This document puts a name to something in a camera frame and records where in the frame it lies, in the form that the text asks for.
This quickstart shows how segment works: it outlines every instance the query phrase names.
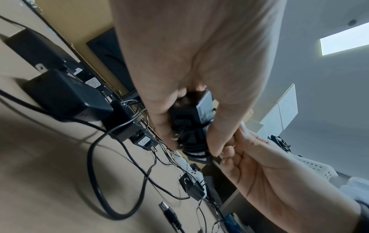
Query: hand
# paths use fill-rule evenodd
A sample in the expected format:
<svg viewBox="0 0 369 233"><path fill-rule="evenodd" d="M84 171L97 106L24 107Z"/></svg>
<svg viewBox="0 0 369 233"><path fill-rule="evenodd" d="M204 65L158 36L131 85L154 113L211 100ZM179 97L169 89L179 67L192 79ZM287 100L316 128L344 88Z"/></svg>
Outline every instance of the hand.
<svg viewBox="0 0 369 233"><path fill-rule="evenodd" d="M351 233L360 206L272 141L243 123L224 149L221 168L265 217L289 233Z"/></svg>
<svg viewBox="0 0 369 233"><path fill-rule="evenodd" d="M286 0L111 0L132 81L173 150L168 109L207 86L219 106L208 131L218 156L261 94L276 53Z"/></svg>

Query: fluorescent light panel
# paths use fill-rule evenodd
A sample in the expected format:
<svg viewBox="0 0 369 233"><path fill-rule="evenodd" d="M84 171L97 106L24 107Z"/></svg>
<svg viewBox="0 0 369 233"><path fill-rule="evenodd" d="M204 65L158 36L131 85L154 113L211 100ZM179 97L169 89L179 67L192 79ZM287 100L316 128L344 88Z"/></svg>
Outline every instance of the fluorescent light panel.
<svg viewBox="0 0 369 233"><path fill-rule="evenodd" d="M369 23L320 39L322 55L369 45Z"/></svg>

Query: white ceiling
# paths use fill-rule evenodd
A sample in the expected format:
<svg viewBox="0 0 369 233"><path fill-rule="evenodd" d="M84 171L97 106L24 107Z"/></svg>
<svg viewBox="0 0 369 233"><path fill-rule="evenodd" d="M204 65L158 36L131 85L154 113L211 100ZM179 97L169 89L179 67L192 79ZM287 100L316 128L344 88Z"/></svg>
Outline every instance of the white ceiling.
<svg viewBox="0 0 369 233"><path fill-rule="evenodd" d="M369 22L368 0L289 0L268 99L296 84L296 124L328 123L369 130L369 46L322 57L319 39Z"/></svg>

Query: white basket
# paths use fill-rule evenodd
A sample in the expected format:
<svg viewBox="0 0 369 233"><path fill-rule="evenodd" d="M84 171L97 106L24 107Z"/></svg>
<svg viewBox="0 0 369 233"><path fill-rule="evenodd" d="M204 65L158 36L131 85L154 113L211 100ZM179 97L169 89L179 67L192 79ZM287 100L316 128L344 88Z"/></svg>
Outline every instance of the white basket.
<svg viewBox="0 0 369 233"><path fill-rule="evenodd" d="M338 177L338 174L333 169L333 167L331 167L327 164L315 162L313 160L303 158L303 157L299 157L299 156L296 156L296 155L294 155L294 157L296 159L300 160L301 162L303 162L303 164L307 165L308 167L313 169L316 173L318 173L320 176L322 176L323 178L325 178L327 180Z"/></svg>

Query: sleeve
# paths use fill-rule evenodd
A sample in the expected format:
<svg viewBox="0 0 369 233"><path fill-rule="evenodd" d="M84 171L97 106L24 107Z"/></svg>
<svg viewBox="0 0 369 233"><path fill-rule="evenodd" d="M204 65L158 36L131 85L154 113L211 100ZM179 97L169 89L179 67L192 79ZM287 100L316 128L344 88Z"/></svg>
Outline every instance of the sleeve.
<svg viewBox="0 0 369 233"><path fill-rule="evenodd" d="M354 233L369 232L369 207L363 202L358 202L361 207L361 217Z"/></svg>

